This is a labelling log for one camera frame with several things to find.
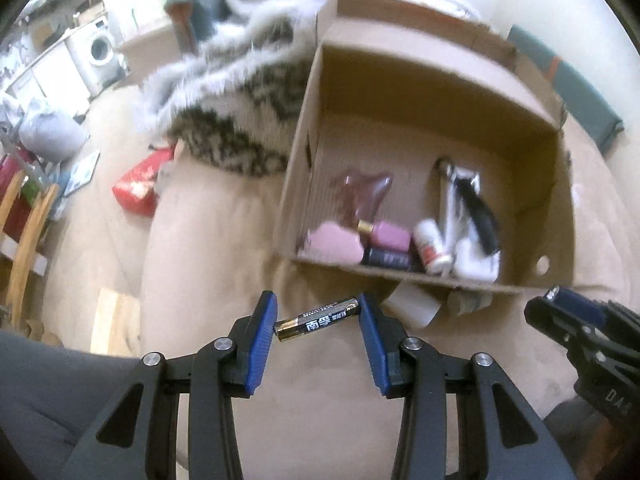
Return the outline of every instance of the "beige fabric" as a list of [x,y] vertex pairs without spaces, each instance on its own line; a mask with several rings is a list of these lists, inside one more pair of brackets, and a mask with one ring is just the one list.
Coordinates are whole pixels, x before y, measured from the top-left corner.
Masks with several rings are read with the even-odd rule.
[[[637,307],[638,239],[614,181],[590,139],[569,118],[574,162],[577,285],[593,297]],[[197,351],[249,314],[263,289],[280,319],[372,287],[345,272],[274,256],[270,238],[282,177],[253,180],[182,156],[152,225],[142,287],[142,351]],[[500,298],[485,311],[441,313],[417,335],[440,352],[489,352],[540,415],[572,396],[564,351],[526,325],[527,298]],[[186,404],[178,451],[186,455]],[[253,479],[387,479],[402,401],[375,388],[356,319],[313,335],[274,341],[262,386],[234,401],[244,476]]]

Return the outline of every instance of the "gold bottle cap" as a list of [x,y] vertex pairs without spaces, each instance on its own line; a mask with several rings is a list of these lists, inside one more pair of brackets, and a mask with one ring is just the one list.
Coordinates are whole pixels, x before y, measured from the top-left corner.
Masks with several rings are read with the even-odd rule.
[[373,224],[365,222],[364,220],[358,220],[358,232],[364,235],[372,234]]

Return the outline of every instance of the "aa battery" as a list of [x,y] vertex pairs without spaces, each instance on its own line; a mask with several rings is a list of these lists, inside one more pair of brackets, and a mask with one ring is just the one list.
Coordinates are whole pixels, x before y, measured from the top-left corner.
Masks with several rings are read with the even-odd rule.
[[291,339],[302,334],[314,332],[325,326],[357,316],[360,313],[358,300],[350,298],[321,306],[310,312],[300,314],[293,319],[277,322],[273,331],[280,341]]

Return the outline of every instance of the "wooden plank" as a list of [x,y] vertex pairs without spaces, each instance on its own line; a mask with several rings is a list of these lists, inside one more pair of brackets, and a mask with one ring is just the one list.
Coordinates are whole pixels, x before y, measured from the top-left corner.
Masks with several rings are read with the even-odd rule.
[[4,224],[6,224],[6,219],[9,218],[9,212],[14,205],[15,199],[18,198],[23,181],[24,172],[20,170],[12,177],[9,187],[7,187],[6,193],[2,197],[2,202],[0,203],[0,231],[4,231]]
[[11,325],[14,330],[20,330],[22,324],[22,307],[24,290],[27,286],[29,271],[33,266],[38,240],[49,216],[49,211],[58,196],[58,185],[52,184],[43,197],[38,193],[29,218],[22,231],[18,250],[15,253],[14,265],[9,277],[9,289],[6,295],[6,306],[11,309]]
[[91,353],[140,356],[140,300],[102,288],[95,310]]

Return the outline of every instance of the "cardboard box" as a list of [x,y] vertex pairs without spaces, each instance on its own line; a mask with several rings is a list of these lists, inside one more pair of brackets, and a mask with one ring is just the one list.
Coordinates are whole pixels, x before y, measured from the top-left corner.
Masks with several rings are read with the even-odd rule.
[[535,65],[481,25],[400,0],[330,0],[298,121],[274,248],[297,256],[309,229],[340,218],[331,180],[390,171],[377,221],[438,218],[448,155],[479,171],[500,222],[494,284],[354,266],[394,280],[518,293],[571,285],[574,214],[561,100]]

